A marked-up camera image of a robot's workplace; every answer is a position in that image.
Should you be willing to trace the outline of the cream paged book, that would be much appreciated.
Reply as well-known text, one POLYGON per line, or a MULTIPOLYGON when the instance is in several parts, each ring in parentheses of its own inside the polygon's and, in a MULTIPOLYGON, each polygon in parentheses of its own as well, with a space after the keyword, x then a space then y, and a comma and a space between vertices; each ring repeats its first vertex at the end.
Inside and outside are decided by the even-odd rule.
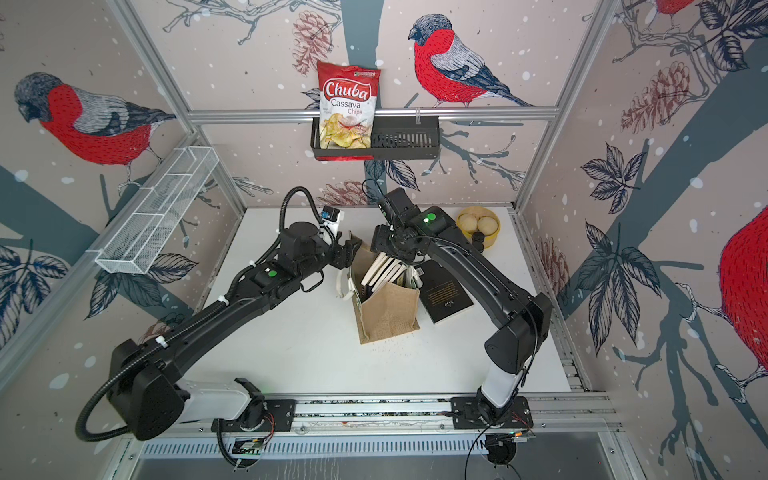
POLYGON ((370 284, 370 281, 376 276, 379 269, 387 263, 389 260, 389 257, 384 253, 380 252, 375 260, 373 261, 372 265, 369 267, 369 269, 366 271, 365 275, 363 276, 363 279, 361 281, 362 286, 367 286, 370 284))

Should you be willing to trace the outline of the black paperback book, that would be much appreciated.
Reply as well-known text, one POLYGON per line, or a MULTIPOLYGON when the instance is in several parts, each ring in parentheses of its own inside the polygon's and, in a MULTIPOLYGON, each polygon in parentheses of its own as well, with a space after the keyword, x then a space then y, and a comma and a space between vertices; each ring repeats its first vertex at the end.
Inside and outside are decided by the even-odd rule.
POLYGON ((473 300, 460 282, 434 260, 417 267, 419 299, 434 324, 472 307, 473 300))

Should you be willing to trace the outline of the burlap canvas bag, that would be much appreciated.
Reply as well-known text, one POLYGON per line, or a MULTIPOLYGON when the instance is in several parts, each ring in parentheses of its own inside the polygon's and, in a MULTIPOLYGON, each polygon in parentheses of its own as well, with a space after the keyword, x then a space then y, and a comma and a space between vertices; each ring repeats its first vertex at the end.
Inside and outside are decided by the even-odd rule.
POLYGON ((354 310, 361 345, 410 334, 420 329, 416 289, 387 283, 371 294, 364 292, 361 281, 373 266, 376 254, 363 243, 350 267, 338 272, 336 294, 349 300, 354 310))

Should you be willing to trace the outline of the navy blue book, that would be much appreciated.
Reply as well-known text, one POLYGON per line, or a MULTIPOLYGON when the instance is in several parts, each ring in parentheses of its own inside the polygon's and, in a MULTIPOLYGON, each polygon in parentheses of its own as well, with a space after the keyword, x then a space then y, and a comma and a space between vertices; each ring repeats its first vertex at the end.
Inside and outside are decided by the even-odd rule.
POLYGON ((406 267, 407 265, 402 261, 392 260, 389 266, 380 274, 376 282, 372 285, 372 291, 375 292, 386 283, 390 283, 396 280, 406 269, 406 267))

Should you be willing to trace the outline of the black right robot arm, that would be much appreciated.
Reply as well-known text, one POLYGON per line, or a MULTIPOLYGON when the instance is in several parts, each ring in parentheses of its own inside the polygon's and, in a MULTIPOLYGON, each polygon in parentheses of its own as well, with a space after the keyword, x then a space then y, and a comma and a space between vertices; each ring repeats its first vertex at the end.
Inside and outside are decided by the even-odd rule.
POLYGON ((408 265, 418 256, 436 261, 474 297, 495 325, 496 332, 484 344, 490 367, 476 402, 487 425, 500 424, 548 336, 550 298, 533 296, 509 280, 470 244, 441 208, 422 211, 406 206, 398 211, 380 202, 379 210, 387 224, 375 228, 374 250, 408 265))

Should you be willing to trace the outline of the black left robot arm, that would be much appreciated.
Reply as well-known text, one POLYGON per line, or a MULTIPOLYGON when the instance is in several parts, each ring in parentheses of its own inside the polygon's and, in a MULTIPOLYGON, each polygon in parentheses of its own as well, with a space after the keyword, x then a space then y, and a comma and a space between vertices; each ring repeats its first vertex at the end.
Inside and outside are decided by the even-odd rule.
POLYGON ((309 222, 292 224, 233 278, 222 297, 185 324, 142 344, 127 340, 116 347, 106 397, 125 422, 124 430, 149 440, 176 423, 197 420, 259 428, 267 417, 264 395, 247 379, 234 379, 228 388, 235 395, 232 400, 195 393, 180 382, 215 346, 301 291, 306 278, 322 275, 327 266, 342 270, 352 264, 361 240, 340 243, 334 235, 326 241, 326 232, 309 222))

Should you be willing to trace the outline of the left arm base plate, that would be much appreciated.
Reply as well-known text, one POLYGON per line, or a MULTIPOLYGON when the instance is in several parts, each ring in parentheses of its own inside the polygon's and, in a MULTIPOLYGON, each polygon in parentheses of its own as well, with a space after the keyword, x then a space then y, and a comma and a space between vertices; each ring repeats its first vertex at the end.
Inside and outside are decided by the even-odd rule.
POLYGON ((211 431, 218 433, 289 432, 296 411, 295 399, 266 399, 252 401, 234 420, 215 419, 211 431))

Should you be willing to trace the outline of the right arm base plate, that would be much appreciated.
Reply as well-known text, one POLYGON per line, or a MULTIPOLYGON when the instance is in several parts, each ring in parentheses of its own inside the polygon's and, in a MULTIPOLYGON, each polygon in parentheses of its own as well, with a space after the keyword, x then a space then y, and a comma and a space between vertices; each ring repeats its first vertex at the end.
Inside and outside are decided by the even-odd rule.
POLYGON ((513 398, 503 407, 495 407, 478 396, 451 397, 449 417, 456 430, 486 427, 528 430, 533 426, 528 400, 522 396, 513 398))

